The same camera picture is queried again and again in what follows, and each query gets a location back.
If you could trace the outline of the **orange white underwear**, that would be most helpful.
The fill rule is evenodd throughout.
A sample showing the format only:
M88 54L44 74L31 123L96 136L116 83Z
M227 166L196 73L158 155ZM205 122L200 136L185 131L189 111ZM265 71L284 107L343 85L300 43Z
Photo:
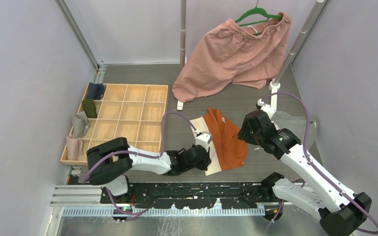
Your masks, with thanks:
M211 163L205 171L206 176L244 165L248 155L248 145L238 139L240 128L223 115L220 109L209 107L207 114L190 122L194 125L192 130L212 134L212 140L208 144Z

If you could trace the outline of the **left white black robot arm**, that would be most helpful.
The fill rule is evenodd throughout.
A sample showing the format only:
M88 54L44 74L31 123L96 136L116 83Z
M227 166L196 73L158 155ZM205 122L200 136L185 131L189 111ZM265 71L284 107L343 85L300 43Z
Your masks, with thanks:
M115 138L90 148L86 152L88 172L83 181L107 189L119 203L131 198L129 170L153 172L163 176L178 176L193 168L207 170L212 135L207 132L195 137L189 149L151 152L128 144L125 137Z

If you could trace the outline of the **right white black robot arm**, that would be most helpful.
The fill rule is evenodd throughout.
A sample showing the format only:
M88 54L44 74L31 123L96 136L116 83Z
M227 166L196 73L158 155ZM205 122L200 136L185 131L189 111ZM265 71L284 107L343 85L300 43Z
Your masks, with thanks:
M238 138L275 156L312 188L306 190L274 172L261 182L265 200L278 198L291 202L318 220L330 236L348 236L367 220L371 198L341 185L315 161L294 133L286 128L277 129L264 111L256 110L245 116Z

